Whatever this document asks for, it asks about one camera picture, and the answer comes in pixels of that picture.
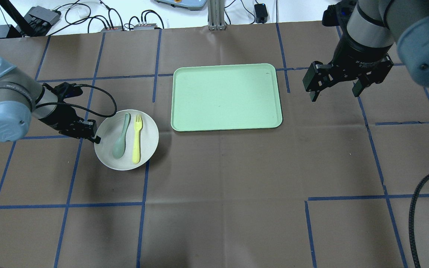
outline white desk surface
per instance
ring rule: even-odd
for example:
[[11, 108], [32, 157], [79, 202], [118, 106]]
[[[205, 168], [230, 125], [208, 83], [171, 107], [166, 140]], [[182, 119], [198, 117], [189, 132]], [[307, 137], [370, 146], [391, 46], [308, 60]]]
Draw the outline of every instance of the white desk surface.
[[[231, 3], [232, 0], [226, 0], [226, 5]], [[19, 13], [24, 16], [27, 11], [33, 6], [41, 6], [48, 9], [67, 3], [75, 2], [73, 0], [11, 0], [12, 4], [16, 7]], [[243, 0], [246, 8], [252, 12], [254, 9], [255, 0]], [[265, 3], [268, 8], [269, 21], [276, 22], [276, 0], [258, 0], [259, 3]], [[328, 5], [333, 5], [339, 0], [279, 0], [279, 22], [305, 22], [312, 20], [322, 20], [322, 14]], [[98, 0], [82, 0], [80, 3], [89, 5], [92, 9], [93, 15], [107, 16], [107, 9], [101, 5]], [[165, 3], [158, 3], [155, 0], [105, 0], [104, 3], [109, 7], [115, 8], [121, 15], [124, 23], [127, 23], [130, 17], [140, 17], [143, 10], [155, 10], [163, 19], [165, 28], [185, 28], [185, 27], [200, 27], [207, 25], [208, 7], [205, 5], [201, 10], [188, 10], [183, 7], [172, 7]], [[65, 9], [62, 11], [62, 17], [59, 22], [48, 33], [52, 33], [67, 23], [64, 20]], [[79, 12], [82, 15], [87, 10], [86, 7], [77, 6], [73, 7], [67, 15], [70, 22], [80, 20]], [[232, 24], [249, 24], [253, 21], [252, 15], [246, 12], [243, 8], [241, 1], [236, 2], [226, 9]], [[8, 23], [16, 26], [15, 22], [3, 10]], [[114, 25], [119, 25], [119, 17], [115, 12], [111, 12], [111, 17]], [[157, 23], [160, 26], [158, 17], [154, 14], [147, 16], [148, 23]], [[3, 15], [0, 11], [0, 25], [5, 24]], [[87, 33], [87, 24], [84, 22], [80, 25], [73, 25], [58, 32], [57, 34], [83, 34]], [[90, 24], [90, 32], [100, 32], [102, 24], [99, 20], [93, 20]]]

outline tray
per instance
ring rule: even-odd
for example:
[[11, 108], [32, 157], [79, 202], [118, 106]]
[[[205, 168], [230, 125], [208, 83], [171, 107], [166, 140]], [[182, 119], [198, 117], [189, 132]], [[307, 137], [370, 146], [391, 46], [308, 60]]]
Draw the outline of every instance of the tray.
[[174, 73], [171, 124], [176, 131], [274, 128], [281, 122], [271, 64], [183, 67]]

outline fork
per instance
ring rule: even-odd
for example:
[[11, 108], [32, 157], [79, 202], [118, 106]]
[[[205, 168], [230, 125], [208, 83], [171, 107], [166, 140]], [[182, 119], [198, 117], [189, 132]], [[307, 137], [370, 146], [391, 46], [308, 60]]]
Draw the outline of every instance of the fork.
[[135, 116], [135, 123], [133, 123], [133, 129], [135, 129], [135, 139], [133, 140], [133, 154], [131, 161], [133, 163], [140, 162], [140, 131], [143, 128], [142, 115], [137, 114]]

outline power adapter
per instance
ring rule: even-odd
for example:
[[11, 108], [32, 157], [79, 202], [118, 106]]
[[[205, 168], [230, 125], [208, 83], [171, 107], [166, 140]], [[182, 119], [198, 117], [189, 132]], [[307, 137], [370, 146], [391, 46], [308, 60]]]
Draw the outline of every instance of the power adapter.
[[254, 5], [254, 14], [256, 14], [256, 23], [267, 22], [267, 8], [265, 4]]

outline spoon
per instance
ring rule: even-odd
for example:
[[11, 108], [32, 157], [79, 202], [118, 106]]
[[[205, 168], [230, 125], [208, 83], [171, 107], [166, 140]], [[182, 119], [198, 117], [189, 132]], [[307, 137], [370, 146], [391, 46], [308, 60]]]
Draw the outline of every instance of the spoon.
[[121, 158], [125, 153], [125, 136], [127, 134], [128, 124], [130, 122], [130, 114], [127, 112], [125, 114], [124, 127], [122, 128], [122, 132], [115, 141], [114, 147], [112, 148], [112, 156], [115, 159]]

